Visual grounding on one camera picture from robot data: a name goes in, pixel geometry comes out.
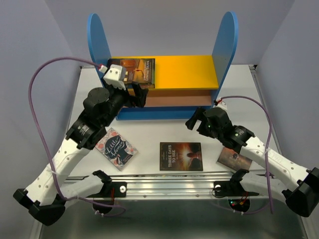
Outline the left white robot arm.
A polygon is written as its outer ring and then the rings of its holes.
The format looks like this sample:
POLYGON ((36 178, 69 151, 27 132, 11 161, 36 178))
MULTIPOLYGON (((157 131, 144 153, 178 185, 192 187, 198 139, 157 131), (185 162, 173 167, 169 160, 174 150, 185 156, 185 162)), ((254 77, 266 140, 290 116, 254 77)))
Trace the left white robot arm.
POLYGON ((67 131, 61 147, 39 176, 25 189, 17 189, 13 197, 39 222, 50 226, 57 222, 73 200, 83 200, 95 205, 96 213, 107 214, 115 207, 112 201, 99 203, 89 196, 116 195, 112 179, 101 170, 69 186, 62 184, 75 166, 94 149, 106 135, 108 127, 122 107, 142 108, 146 104, 148 89, 132 83, 134 94, 111 85, 93 88, 83 101, 84 110, 67 131))

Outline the Jane Eyre book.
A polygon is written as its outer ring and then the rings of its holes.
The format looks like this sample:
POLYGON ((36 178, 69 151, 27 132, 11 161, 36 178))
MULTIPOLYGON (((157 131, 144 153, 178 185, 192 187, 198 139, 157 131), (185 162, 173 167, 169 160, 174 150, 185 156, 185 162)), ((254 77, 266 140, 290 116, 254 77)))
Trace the Jane Eyre book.
POLYGON ((154 85, 140 85, 140 87, 141 87, 142 89, 151 89, 151 90, 153 90, 153 89, 155 88, 154 85))

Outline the brown Edward Tulane book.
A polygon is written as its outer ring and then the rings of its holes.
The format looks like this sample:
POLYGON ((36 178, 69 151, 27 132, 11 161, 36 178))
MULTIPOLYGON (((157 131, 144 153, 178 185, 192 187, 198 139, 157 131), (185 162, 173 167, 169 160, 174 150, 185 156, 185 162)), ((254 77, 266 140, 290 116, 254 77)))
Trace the brown Edward Tulane book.
POLYGON ((137 82, 139 84, 155 85, 155 58, 110 58, 108 60, 108 66, 112 64, 126 68, 125 84, 137 82))

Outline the Animal Farm book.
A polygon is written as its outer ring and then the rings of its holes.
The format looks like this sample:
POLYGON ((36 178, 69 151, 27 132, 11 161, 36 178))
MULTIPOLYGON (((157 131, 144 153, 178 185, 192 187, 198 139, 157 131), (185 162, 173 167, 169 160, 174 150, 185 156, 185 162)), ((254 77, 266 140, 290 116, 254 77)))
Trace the Animal Farm book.
MULTIPOLYGON (((132 84, 125 84, 125 86, 126 86, 127 89, 132 89, 133 88, 132 84)), ((139 86, 142 89, 154 89, 155 88, 154 84, 139 84, 139 86)))

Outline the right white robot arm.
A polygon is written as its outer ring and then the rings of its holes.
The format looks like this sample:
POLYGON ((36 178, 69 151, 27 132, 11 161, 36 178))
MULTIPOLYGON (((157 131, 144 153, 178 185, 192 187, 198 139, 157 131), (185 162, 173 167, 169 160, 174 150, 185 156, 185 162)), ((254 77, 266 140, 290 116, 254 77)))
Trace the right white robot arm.
POLYGON ((269 196, 286 203, 302 217, 309 217, 319 203, 319 170, 297 165, 267 148, 254 133, 241 125, 233 125, 225 110, 215 107, 197 108, 185 123, 192 130, 219 140, 223 146, 245 156, 274 175, 266 178, 240 169, 228 181, 216 181, 213 195, 222 197, 269 196))

